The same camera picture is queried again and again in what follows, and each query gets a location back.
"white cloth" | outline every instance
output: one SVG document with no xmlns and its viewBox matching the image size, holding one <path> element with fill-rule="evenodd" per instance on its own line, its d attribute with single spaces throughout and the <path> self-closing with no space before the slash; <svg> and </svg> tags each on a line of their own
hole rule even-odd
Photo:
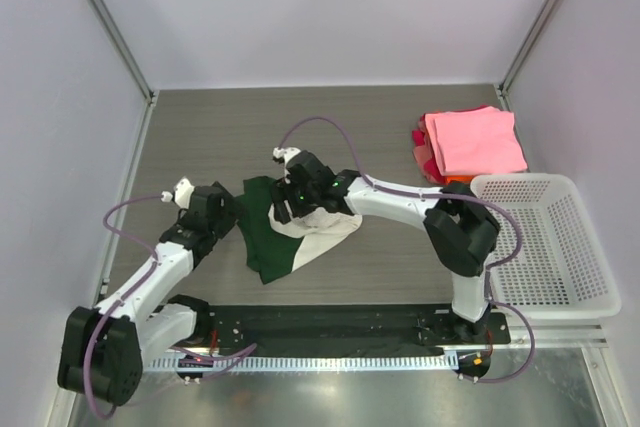
<svg viewBox="0 0 640 427">
<path fill-rule="evenodd" d="M 289 203 L 285 201 L 285 205 L 291 214 Z M 269 209 L 269 223 L 273 230 L 287 237 L 304 237 L 296 252 L 292 272 L 338 245 L 362 225 L 361 215 L 330 214 L 322 207 L 305 217 L 291 217 L 291 222 L 281 224 L 274 219 L 273 205 Z"/>
</svg>

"white panel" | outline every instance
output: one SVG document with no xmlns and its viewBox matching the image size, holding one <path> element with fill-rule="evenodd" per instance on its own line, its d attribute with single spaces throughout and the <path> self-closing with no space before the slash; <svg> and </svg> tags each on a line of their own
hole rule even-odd
<svg viewBox="0 0 640 427">
<path fill-rule="evenodd" d="M 156 88 L 497 82 L 543 0 L 105 0 Z"/>
<path fill-rule="evenodd" d="M 640 404 L 629 368 L 640 342 L 639 35 L 640 0 L 565 0 L 511 92 L 530 165 L 576 181 L 617 278 L 622 312 L 604 327 L 629 407 Z"/>
<path fill-rule="evenodd" d="M 86 0 L 0 0 L 3 424 L 45 425 L 144 101 Z"/>
</svg>

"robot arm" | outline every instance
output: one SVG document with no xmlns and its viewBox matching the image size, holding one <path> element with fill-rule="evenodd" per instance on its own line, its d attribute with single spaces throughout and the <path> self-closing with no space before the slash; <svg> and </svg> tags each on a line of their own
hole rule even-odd
<svg viewBox="0 0 640 427">
<path fill-rule="evenodd" d="M 68 317 L 58 370 L 60 387 L 84 393 L 85 351 L 96 325 L 107 314 L 95 344 L 90 378 L 95 397 L 117 406 L 131 398 L 150 361 L 180 341 L 198 343 L 211 332 L 205 301 L 179 295 L 154 311 L 233 228 L 239 206 L 219 183 L 194 187 L 187 179 L 173 193 L 164 193 L 163 201 L 176 203 L 181 214 L 160 237 L 157 261 L 149 258 L 111 296 L 92 309 L 77 307 Z"/>
<path fill-rule="evenodd" d="M 370 178 L 372 186 L 356 171 L 336 175 L 315 155 L 295 148 L 276 149 L 274 159 L 285 167 L 285 176 L 272 193 L 276 220 L 288 222 L 287 201 L 294 216 L 323 207 L 328 212 L 374 215 L 426 230 L 438 258 L 451 271 L 452 311 L 469 329 L 469 336 L 484 335 L 489 311 L 484 266 L 492 260 L 500 225 L 483 206 L 429 197 L 472 196 L 468 186 L 417 188 Z"/>
</svg>

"stack of folded clothes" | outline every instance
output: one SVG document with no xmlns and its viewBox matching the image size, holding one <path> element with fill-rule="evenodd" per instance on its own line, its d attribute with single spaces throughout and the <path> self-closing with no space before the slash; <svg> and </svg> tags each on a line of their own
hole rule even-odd
<svg viewBox="0 0 640 427">
<path fill-rule="evenodd" d="M 511 112 L 483 105 L 473 110 L 425 114 L 412 132 L 413 155 L 430 182 L 470 182 L 481 174 L 527 170 Z"/>
</svg>

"green cloth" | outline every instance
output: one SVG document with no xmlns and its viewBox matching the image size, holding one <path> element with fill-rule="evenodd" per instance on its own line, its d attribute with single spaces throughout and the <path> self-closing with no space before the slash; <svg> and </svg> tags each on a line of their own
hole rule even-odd
<svg viewBox="0 0 640 427">
<path fill-rule="evenodd" d="M 290 274 L 303 238 L 294 239 L 275 232 L 269 223 L 271 194 L 276 179 L 254 177 L 244 181 L 244 195 L 236 200 L 244 207 L 238 227 L 247 246 L 247 266 L 260 273 L 263 284 Z"/>
</svg>

